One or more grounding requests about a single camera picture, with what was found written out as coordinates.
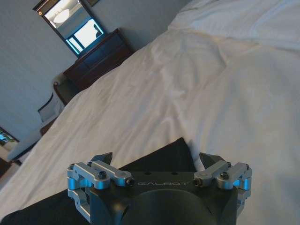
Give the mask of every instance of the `mirror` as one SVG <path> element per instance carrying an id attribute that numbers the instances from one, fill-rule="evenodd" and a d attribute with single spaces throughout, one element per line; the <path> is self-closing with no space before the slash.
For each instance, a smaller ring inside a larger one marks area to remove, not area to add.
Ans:
<path id="1" fill-rule="evenodd" d="M 104 34 L 79 0 L 51 0 L 41 6 L 38 13 L 77 56 L 87 52 Z"/>

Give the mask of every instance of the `black cloth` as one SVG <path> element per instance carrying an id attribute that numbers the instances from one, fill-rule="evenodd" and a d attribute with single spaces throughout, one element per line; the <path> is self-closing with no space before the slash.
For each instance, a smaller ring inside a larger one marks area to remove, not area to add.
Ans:
<path id="1" fill-rule="evenodd" d="M 196 171 L 183 138 L 120 168 L 126 171 Z M 0 225 L 89 225 L 76 210 L 67 190 L 59 192 L 23 210 L 3 218 Z"/>

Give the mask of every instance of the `window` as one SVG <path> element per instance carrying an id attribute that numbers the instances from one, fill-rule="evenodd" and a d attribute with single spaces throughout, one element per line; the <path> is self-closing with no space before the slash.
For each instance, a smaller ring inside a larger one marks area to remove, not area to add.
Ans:
<path id="1" fill-rule="evenodd" d="M 103 31 L 96 24 L 94 19 L 90 19 L 78 31 L 66 39 L 66 42 L 71 46 L 76 54 L 79 54 L 84 48 L 88 47 L 102 34 Z"/>

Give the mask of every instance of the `mirror frame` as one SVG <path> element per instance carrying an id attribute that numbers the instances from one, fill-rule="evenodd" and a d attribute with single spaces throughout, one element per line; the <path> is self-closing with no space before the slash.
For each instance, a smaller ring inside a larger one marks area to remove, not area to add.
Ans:
<path id="1" fill-rule="evenodd" d="M 49 7 L 47 5 L 48 2 L 55 2 L 51 7 Z M 52 28 L 52 30 L 54 30 L 54 32 L 61 38 L 61 40 L 68 46 L 68 48 L 76 55 L 77 58 L 81 58 L 86 52 L 88 52 L 93 46 L 95 46 L 99 41 L 94 41 L 92 42 L 88 47 L 86 47 L 81 53 L 76 54 L 76 52 L 74 51 L 74 49 L 66 42 L 66 40 L 64 39 L 64 37 L 61 35 L 61 33 L 59 33 L 57 31 L 56 28 L 54 28 L 52 26 L 52 24 L 49 22 L 49 20 L 45 17 L 45 14 L 60 0 L 41 0 L 32 10 L 38 12 L 38 14 L 46 21 L 46 23 Z M 86 4 L 82 1 L 79 0 L 81 5 L 83 6 L 83 8 L 87 11 L 87 13 L 91 16 L 91 18 L 98 24 L 98 26 L 101 28 L 101 30 L 103 31 L 103 37 L 107 34 L 107 32 L 105 31 L 105 29 L 101 26 L 101 24 L 99 23 L 99 21 L 96 19 L 96 17 L 92 14 L 92 12 L 90 11 L 90 9 L 86 6 Z"/>

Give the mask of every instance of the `bed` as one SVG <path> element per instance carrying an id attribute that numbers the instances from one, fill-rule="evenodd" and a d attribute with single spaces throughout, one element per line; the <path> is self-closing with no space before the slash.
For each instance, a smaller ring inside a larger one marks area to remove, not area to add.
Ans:
<path id="1" fill-rule="evenodd" d="M 77 94 L 0 192 L 0 218 L 67 188 L 66 168 L 121 167 L 183 136 L 253 168 L 238 224 L 300 223 L 300 3 L 194 0 Z"/>

